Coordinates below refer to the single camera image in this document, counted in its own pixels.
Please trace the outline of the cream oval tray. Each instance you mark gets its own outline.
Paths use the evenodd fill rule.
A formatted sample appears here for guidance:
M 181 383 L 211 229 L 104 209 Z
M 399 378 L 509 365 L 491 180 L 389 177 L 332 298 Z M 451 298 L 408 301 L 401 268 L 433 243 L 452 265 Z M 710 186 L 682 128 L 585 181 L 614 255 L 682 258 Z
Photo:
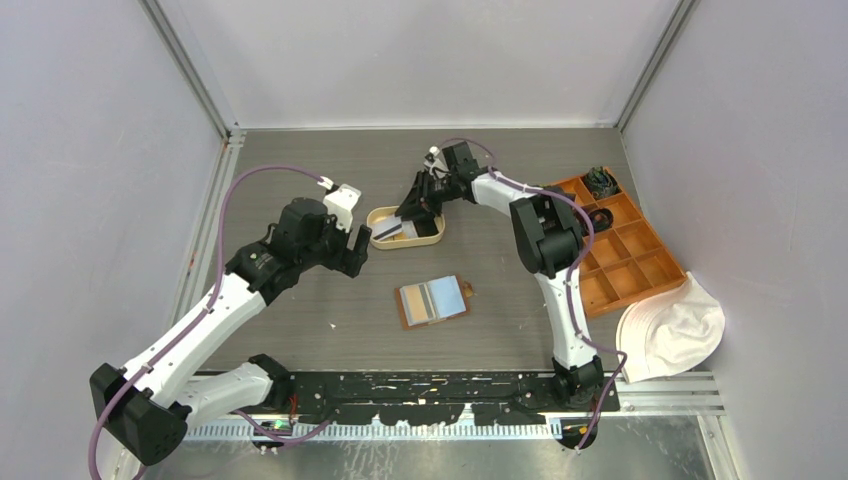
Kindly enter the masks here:
M 371 245 L 378 250 L 423 247 L 438 243 L 446 227 L 443 216 L 432 220 L 406 221 L 395 216 L 397 206 L 378 207 L 367 215 Z

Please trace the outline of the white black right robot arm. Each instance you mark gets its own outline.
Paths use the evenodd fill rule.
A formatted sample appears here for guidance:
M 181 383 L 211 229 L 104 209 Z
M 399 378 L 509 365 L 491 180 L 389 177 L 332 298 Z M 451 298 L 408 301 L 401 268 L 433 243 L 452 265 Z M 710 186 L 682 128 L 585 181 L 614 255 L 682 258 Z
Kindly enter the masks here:
M 567 410 L 582 409 L 602 388 L 604 371 L 580 295 L 579 266 L 587 250 L 575 203 L 553 187 L 522 184 L 481 166 L 470 146 L 459 142 L 431 149 L 396 214 L 405 221 L 430 220 L 444 203 L 458 199 L 511 221 L 518 256 L 538 282 L 550 320 L 556 400 Z

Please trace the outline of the brown leather card holder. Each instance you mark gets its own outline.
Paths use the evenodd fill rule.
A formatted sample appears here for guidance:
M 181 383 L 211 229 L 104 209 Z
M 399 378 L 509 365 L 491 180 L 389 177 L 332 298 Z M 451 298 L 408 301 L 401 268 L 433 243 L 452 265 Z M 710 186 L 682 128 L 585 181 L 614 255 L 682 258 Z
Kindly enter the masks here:
M 459 275 L 448 275 L 419 283 L 426 283 L 428 285 L 429 293 L 435 309 L 435 318 L 428 323 L 409 326 L 406 322 L 404 308 L 401 302 L 400 289 L 404 287 L 401 286 L 394 290 L 394 297 L 397 304 L 400 325 L 404 330 L 413 330 L 435 325 L 437 323 L 463 317 L 471 313 L 470 299 L 474 295 L 474 289 L 469 282 L 463 280 Z

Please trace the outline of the orange gold card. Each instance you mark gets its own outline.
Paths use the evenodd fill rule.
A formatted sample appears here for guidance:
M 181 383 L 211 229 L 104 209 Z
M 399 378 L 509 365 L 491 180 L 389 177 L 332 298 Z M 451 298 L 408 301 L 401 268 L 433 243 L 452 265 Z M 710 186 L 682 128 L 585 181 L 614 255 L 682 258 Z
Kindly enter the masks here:
M 404 286 L 400 289 L 404 316 L 409 326 L 432 321 L 435 309 L 426 283 Z

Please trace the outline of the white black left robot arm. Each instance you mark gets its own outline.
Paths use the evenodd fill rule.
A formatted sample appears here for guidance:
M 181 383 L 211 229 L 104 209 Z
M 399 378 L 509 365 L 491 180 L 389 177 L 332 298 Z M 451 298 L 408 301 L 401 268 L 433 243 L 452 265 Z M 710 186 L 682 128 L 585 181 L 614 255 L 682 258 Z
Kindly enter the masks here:
M 370 230 L 361 226 L 347 245 L 358 190 L 347 185 L 322 200 L 286 205 L 267 240 L 240 248 L 203 301 L 145 352 L 117 368 L 102 364 L 91 375 L 98 428 L 107 430 L 143 466 L 167 458 L 186 433 L 225 413 L 259 405 L 277 413 L 290 403 L 288 371 L 267 355 L 212 378 L 204 392 L 190 391 L 195 371 L 249 319 L 301 275 L 320 266 L 356 277 L 368 258 Z

